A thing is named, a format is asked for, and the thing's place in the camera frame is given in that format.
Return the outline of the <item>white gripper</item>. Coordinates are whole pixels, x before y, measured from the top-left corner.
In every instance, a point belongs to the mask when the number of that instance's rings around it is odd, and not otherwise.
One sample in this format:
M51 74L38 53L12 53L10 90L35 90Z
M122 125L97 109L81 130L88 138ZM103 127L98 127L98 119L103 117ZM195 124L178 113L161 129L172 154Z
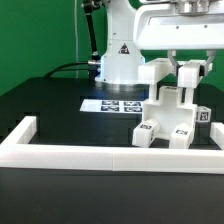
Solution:
M207 76L215 50L224 49L224 3L210 3L207 12L194 13L181 13L176 3L143 5L135 15L133 42L140 50L168 50L175 76L181 68L175 50L207 50L199 72Z

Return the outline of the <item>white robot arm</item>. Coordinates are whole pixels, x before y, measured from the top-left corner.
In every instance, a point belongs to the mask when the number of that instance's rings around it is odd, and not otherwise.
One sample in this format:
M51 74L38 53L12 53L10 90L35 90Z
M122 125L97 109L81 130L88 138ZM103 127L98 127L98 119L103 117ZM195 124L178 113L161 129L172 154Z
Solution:
M103 0L107 50L96 80L110 85L155 84L171 72L175 59L147 62L143 50L224 49L224 0Z

